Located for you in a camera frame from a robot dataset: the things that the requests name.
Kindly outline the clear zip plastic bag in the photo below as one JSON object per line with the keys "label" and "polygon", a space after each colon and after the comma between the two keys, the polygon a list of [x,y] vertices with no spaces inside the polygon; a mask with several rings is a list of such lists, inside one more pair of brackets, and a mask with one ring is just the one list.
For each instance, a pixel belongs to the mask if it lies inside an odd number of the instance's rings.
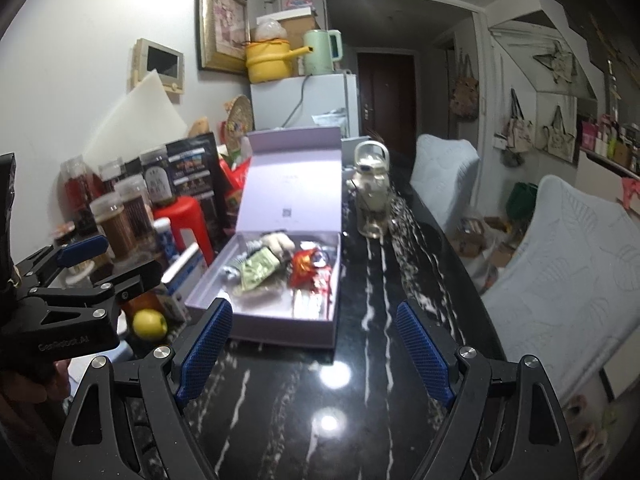
{"label": "clear zip plastic bag", "polygon": [[242,292],[240,286],[234,286],[229,297],[233,309],[238,313],[266,318],[293,316],[294,292],[279,280],[248,292]]}

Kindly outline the green printed paper sachet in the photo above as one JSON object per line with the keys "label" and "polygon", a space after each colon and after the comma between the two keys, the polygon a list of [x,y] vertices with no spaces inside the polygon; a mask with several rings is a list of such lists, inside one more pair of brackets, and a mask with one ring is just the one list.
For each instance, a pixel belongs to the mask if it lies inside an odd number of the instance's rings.
{"label": "green printed paper sachet", "polygon": [[243,292],[254,290],[263,281],[276,272],[281,260],[268,247],[260,248],[241,263],[241,289]]}

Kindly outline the red snack packet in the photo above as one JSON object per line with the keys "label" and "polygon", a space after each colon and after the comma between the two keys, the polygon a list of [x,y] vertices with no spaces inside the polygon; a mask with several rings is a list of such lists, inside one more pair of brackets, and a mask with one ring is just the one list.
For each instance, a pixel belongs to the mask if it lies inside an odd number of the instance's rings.
{"label": "red snack packet", "polygon": [[318,247],[299,250],[291,260],[288,286],[295,289],[309,288],[320,269],[326,266],[326,255]]}

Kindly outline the red white barcode packet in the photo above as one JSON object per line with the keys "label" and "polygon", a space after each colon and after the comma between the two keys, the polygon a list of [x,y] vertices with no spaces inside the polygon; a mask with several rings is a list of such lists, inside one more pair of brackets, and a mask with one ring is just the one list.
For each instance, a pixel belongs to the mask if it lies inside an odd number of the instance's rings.
{"label": "red white barcode packet", "polygon": [[332,268],[319,269],[308,284],[296,289],[293,296],[293,318],[322,321],[329,318]]}

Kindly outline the black white ruffled cloth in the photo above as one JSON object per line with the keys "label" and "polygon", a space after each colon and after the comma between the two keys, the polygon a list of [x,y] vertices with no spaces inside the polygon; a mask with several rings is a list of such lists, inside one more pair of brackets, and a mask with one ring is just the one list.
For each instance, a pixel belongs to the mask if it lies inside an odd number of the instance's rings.
{"label": "black white ruffled cloth", "polygon": [[262,248],[268,248],[280,261],[288,260],[295,252],[295,243],[291,237],[283,231],[266,233],[257,240],[246,243],[247,252],[253,255]]}

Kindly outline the brown spice jar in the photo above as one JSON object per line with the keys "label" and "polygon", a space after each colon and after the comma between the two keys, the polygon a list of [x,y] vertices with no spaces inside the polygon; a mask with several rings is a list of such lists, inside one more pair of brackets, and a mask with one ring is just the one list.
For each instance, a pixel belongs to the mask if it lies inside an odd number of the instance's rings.
{"label": "brown spice jar", "polygon": [[116,192],[106,193],[90,204],[94,222],[111,246],[116,260],[128,259],[136,249],[136,240],[124,203]]}

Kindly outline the blue white carton box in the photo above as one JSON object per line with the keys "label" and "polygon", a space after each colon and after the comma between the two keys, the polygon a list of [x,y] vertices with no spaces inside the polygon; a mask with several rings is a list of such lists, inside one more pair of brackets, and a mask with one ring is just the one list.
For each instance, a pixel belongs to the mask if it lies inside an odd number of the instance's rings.
{"label": "blue white carton box", "polygon": [[165,271],[154,288],[164,315],[176,322],[190,322],[186,298],[207,271],[207,263],[200,246],[192,243]]}

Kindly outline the yellow lemon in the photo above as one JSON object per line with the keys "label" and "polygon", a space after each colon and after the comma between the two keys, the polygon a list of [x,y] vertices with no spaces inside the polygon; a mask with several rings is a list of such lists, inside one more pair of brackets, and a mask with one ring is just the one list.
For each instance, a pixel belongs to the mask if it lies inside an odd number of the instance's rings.
{"label": "yellow lemon", "polygon": [[159,341],[166,336],[168,325],[166,318],[157,310],[142,309],[132,318],[132,329],[141,340]]}

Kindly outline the red plastic container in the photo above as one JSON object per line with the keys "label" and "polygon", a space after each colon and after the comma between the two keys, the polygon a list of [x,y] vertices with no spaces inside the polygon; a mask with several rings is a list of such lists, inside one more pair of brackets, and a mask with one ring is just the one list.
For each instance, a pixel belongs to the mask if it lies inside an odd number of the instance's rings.
{"label": "red plastic container", "polygon": [[179,252],[184,252],[192,243],[198,244],[209,266],[214,261],[214,250],[209,240],[205,217],[200,203],[190,196],[179,196],[167,206],[154,207],[155,220],[168,218],[171,233]]}

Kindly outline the lavender open gift box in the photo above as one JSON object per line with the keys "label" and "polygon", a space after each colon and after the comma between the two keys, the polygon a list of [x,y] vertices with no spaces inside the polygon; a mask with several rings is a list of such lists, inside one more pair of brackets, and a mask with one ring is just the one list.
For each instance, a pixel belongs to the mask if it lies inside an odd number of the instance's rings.
{"label": "lavender open gift box", "polygon": [[336,127],[253,132],[235,233],[186,298],[200,318],[228,300],[235,339],[332,349],[342,250]]}

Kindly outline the black printed box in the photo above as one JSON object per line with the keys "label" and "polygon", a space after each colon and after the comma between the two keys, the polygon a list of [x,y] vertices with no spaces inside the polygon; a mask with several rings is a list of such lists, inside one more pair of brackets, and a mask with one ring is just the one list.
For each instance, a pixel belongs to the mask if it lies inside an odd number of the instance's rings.
{"label": "black printed box", "polygon": [[213,133],[166,145],[171,183],[175,194],[195,198],[204,214],[210,242],[218,246],[226,237],[229,222],[224,202],[224,182]]}

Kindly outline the near leaf-pattern chair cover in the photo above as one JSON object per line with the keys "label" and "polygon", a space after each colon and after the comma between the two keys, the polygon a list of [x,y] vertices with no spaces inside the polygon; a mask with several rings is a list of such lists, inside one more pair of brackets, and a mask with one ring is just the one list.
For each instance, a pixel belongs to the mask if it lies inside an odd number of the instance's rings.
{"label": "near leaf-pattern chair cover", "polygon": [[482,300],[506,358],[536,356],[566,402],[639,325],[638,224],[548,174],[520,246]]}

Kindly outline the leaf-pattern chair cover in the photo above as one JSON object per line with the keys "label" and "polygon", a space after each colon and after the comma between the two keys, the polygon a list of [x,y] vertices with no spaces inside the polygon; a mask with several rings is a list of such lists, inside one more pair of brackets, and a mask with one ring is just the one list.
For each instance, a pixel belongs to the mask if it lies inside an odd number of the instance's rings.
{"label": "leaf-pattern chair cover", "polygon": [[480,156],[467,140],[445,140],[430,134],[416,139],[410,185],[447,234],[454,234],[469,206]]}
{"label": "leaf-pattern chair cover", "polygon": [[506,358],[536,356],[566,402],[639,325],[638,224],[548,174],[520,246],[482,300]]}

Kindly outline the green bag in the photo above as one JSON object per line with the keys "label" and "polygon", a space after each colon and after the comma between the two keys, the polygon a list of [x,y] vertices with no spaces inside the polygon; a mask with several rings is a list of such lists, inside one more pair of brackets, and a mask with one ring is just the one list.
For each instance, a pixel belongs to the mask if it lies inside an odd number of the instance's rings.
{"label": "green bag", "polygon": [[516,182],[506,201],[506,216],[510,221],[528,220],[536,206],[538,185],[527,182]]}

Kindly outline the white kettle bottle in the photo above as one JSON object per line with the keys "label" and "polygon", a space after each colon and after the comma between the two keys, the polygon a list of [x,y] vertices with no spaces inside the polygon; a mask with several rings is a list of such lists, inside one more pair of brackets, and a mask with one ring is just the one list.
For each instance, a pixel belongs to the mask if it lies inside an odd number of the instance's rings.
{"label": "white kettle bottle", "polygon": [[390,152],[382,142],[360,142],[354,151],[355,172],[352,182],[358,192],[370,200],[382,200],[390,189]]}

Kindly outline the far leaf-pattern chair cover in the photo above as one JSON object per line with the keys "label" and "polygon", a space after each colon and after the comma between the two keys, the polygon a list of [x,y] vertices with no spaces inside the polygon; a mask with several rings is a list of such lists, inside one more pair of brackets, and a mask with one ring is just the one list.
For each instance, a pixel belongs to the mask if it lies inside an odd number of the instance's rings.
{"label": "far leaf-pattern chair cover", "polygon": [[430,134],[416,139],[410,185],[447,234],[454,234],[469,206],[480,156],[467,140],[445,140]]}

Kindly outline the pink slippers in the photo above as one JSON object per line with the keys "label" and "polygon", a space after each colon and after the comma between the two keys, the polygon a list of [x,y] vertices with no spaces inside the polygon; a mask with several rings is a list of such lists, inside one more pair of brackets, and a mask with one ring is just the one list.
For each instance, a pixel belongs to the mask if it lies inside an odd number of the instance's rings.
{"label": "pink slippers", "polygon": [[596,412],[583,394],[573,396],[563,408],[576,457],[579,478],[600,479],[610,457],[608,430],[597,421]]}

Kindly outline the yellow pot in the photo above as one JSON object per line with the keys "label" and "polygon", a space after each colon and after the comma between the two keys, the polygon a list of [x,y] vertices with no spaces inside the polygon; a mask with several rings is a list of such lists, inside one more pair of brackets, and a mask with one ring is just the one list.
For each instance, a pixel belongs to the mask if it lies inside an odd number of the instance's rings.
{"label": "yellow pot", "polygon": [[292,49],[288,40],[273,39],[249,42],[245,47],[245,66],[251,84],[290,78],[293,61],[314,52],[313,47]]}

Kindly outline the framed picture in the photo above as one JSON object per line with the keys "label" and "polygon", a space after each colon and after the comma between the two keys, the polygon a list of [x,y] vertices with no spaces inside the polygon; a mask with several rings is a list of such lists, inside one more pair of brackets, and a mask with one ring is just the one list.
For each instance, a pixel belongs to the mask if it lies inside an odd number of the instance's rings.
{"label": "framed picture", "polygon": [[196,0],[196,32],[201,70],[246,74],[247,0]]}

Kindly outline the white refrigerator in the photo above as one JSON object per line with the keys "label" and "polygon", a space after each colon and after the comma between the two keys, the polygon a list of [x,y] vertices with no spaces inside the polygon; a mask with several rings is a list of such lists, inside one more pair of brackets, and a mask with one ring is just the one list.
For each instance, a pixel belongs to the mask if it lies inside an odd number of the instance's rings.
{"label": "white refrigerator", "polygon": [[335,73],[250,85],[256,130],[335,126],[360,136],[357,76]]}

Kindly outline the green electric kettle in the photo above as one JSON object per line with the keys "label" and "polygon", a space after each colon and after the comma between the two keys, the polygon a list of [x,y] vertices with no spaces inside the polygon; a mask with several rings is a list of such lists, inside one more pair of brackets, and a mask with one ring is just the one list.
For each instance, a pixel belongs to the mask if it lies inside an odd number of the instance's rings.
{"label": "green electric kettle", "polygon": [[311,29],[304,33],[304,46],[311,51],[304,55],[306,75],[319,76],[334,73],[334,64],[344,55],[342,33],[337,29]]}

